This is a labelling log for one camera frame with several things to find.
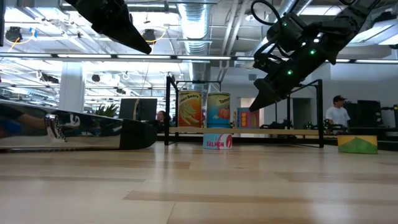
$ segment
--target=green plant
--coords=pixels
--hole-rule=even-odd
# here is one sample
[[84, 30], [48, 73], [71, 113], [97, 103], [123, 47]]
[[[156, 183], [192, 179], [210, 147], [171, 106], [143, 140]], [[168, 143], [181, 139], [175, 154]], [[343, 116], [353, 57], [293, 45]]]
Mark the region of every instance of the green plant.
[[113, 118], [116, 115], [116, 111], [118, 110], [118, 106], [116, 104], [111, 104], [105, 108], [105, 105], [100, 105], [98, 109], [95, 111], [96, 115], [107, 116]]

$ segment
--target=white t-shirt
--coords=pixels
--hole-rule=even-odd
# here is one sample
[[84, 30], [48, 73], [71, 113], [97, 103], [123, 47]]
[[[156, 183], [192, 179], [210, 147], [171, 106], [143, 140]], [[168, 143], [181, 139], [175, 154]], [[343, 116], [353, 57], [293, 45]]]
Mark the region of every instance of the white t-shirt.
[[347, 121], [350, 119], [347, 110], [332, 106], [326, 111], [326, 119], [333, 121], [333, 124], [341, 124], [347, 127]]

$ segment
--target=tomato soup can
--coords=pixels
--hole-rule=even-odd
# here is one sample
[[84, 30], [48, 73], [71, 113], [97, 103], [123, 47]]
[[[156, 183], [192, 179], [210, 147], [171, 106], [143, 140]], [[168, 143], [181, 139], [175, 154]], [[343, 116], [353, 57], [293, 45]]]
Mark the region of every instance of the tomato soup can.
[[207, 128], [230, 128], [229, 93], [209, 93], [207, 98]]
[[184, 90], [178, 93], [178, 126], [201, 128], [201, 92]]

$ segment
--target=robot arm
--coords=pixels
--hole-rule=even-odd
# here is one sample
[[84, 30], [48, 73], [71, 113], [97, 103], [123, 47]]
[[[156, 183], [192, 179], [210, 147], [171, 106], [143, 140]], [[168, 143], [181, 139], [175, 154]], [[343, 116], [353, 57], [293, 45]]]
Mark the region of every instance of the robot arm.
[[[252, 13], [255, 3], [258, 2], [266, 4], [276, 12], [268, 2], [255, 0], [251, 5]], [[380, 0], [356, 0], [331, 21], [314, 22], [309, 25], [293, 12], [282, 18], [278, 15], [278, 21], [267, 31], [269, 42], [254, 54], [253, 67], [266, 72], [267, 76], [254, 82], [259, 94], [250, 110], [256, 111], [286, 99], [294, 87], [326, 60], [334, 65], [339, 51], [359, 33], [367, 16], [379, 2]], [[260, 21], [255, 14], [253, 16], [259, 22], [270, 25], [268, 22]], [[320, 41], [315, 43], [313, 40], [318, 34], [322, 36]], [[262, 53], [272, 44], [274, 46], [268, 53]], [[271, 54], [276, 47], [282, 55], [288, 57], [287, 61]]]
[[142, 53], [151, 52], [149, 44], [133, 26], [132, 17], [123, 0], [66, 0], [66, 2], [92, 23], [91, 27], [97, 33]]

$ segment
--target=light wood floor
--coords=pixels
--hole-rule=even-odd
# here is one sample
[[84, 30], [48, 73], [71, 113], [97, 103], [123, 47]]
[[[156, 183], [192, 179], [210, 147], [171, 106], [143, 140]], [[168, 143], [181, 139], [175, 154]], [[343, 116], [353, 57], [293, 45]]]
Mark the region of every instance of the light wood floor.
[[0, 223], [398, 223], [398, 153], [159, 142], [0, 154]]

